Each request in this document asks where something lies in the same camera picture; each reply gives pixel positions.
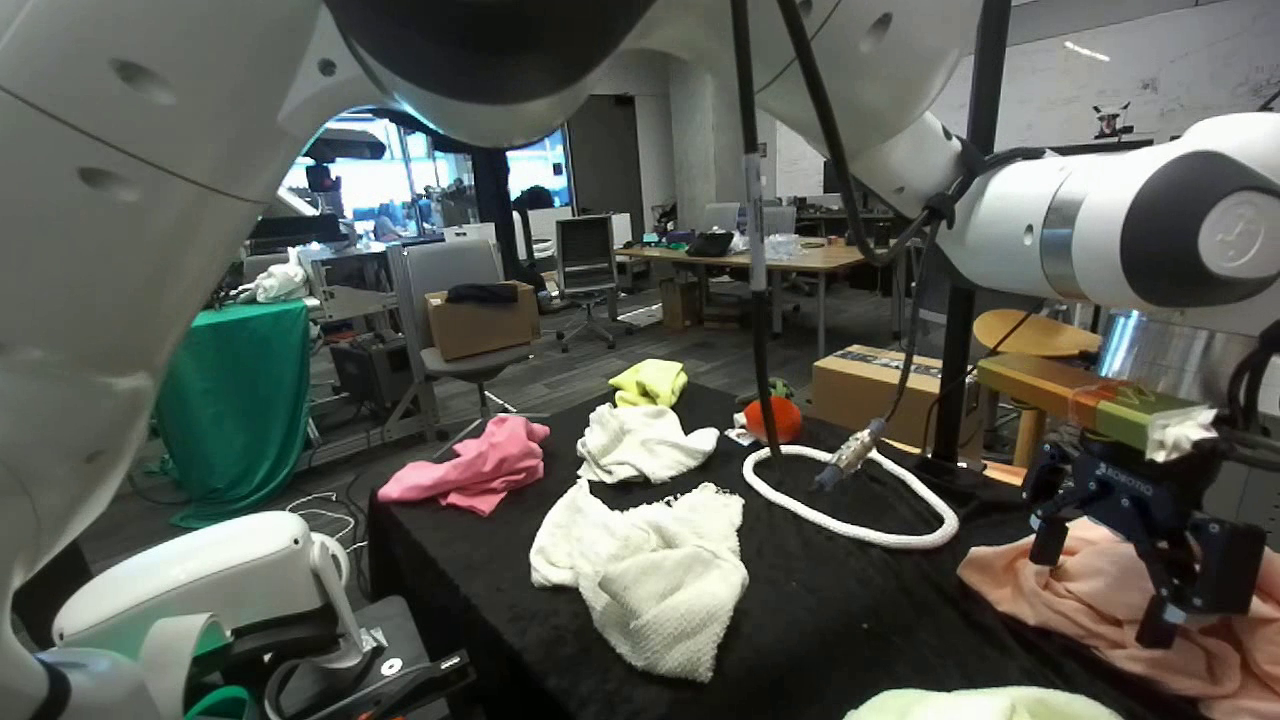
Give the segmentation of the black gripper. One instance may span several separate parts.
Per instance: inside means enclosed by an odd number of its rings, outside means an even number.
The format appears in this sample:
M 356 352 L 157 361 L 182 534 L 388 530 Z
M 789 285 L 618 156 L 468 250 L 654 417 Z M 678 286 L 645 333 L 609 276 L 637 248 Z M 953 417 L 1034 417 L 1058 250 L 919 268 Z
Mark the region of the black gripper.
M 1134 627 L 1142 648 L 1169 648 L 1193 617 L 1243 617 L 1266 534 L 1204 507 L 1215 472 L 1215 446 L 1151 465 L 1124 443 L 1069 451 L 1046 438 L 1024 477 L 1024 501 L 1032 504 L 1027 560 L 1055 565 L 1073 521 L 1114 530 L 1151 580 Z

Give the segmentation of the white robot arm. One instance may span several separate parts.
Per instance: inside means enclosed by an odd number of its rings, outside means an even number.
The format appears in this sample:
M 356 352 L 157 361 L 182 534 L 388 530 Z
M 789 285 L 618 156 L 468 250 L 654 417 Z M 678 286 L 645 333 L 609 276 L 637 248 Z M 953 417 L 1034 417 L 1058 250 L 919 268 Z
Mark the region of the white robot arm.
M 519 149 L 663 54 L 748 88 L 953 268 L 1221 333 L 1276 311 L 1276 125 L 989 156 L 935 103 L 989 0 L 0 0 L 0 560 L 28 583 L 117 494 L 196 307 L 289 195 L 388 138 Z

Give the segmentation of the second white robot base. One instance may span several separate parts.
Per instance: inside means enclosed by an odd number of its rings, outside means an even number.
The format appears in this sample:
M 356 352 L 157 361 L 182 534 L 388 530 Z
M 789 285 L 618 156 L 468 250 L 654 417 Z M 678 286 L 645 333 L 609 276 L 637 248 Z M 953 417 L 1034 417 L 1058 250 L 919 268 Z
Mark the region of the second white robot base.
M 444 720 L 472 661 L 433 661 L 401 597 L 352 609 L 348 580 L 305 514 L 234 514 L 76 586 L 44 663 L 67 720 Z

